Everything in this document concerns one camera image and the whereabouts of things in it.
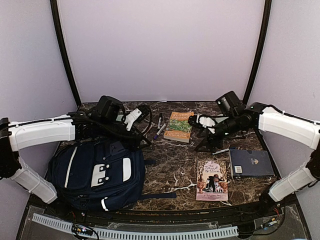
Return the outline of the dark blue hardcover book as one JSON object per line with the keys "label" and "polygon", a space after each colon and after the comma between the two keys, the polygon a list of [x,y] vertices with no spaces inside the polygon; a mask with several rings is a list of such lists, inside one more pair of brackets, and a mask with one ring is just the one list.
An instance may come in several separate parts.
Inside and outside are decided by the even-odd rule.
{"label": "dark blue hardcover book", "polygon": [[236,178],[275,176],[269,154],[265,150],[229,150],[231,176]]}

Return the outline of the Taming of the Shrew book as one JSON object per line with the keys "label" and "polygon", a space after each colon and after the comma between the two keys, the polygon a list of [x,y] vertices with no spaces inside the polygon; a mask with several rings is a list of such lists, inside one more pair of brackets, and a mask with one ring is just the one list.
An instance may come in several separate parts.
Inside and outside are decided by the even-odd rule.
{"label": "Taming of the Shrew book", "polygon": [[227,167],[224,161],[197,162],[196,200],[224,202],[228,200]]}

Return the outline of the navy blue student backpack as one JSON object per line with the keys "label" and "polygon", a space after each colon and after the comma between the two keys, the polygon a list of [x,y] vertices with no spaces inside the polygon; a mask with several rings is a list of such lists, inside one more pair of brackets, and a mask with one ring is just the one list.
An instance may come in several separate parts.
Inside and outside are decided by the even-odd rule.
{"label": "navy blue student backpack", "polygon": [[82,211],[108,212],[145,199],[174,199],[176,194],[143,194],[146,166],[143,152],[108,140],[70,144],[48,164],[47,181],[60,200]]}

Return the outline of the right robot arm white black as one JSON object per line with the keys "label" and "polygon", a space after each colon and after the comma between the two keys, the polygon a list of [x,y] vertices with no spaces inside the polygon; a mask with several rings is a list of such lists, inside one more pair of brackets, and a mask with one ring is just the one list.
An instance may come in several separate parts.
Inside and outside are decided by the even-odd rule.
{"label": "right robot arm white black", "polygon": [[196,147],[208,150],[222,147],[223,139],[233,133],[258,129],[302,143],[312,149],[310,159],[287,176],[275,181],[259,197],[255,213],[266,217],[278,202],[287,196],[311,188],[320,181],[320,123],[281,111],[274,105],[255,102],[250,106],[241,101],[227,103],[217,100],[223,121],[217,122],[216,116],[197,114],[188,118],[188,123],[206,131],[205,138]]}

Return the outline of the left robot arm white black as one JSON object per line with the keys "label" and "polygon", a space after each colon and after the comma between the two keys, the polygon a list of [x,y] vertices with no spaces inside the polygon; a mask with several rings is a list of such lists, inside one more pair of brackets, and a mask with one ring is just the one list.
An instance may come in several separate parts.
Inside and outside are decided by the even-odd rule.
{"label": "left robot arm white black", "polygon": [[41,177],[20,157],[19,151],[28,147],[61,141],[79,141],[96,137],[114,137],[125,141],[133,149],[141,149],[141,141],[151,142],[134,123],[142,112],[133,110],[120,121],[95,120],[83,111],[34,121],[10,122],[7,117],[0,120],[0,177],[15,181],[44,203],[60,218],[67,218],[70,206],[58,198],[52,183]]}

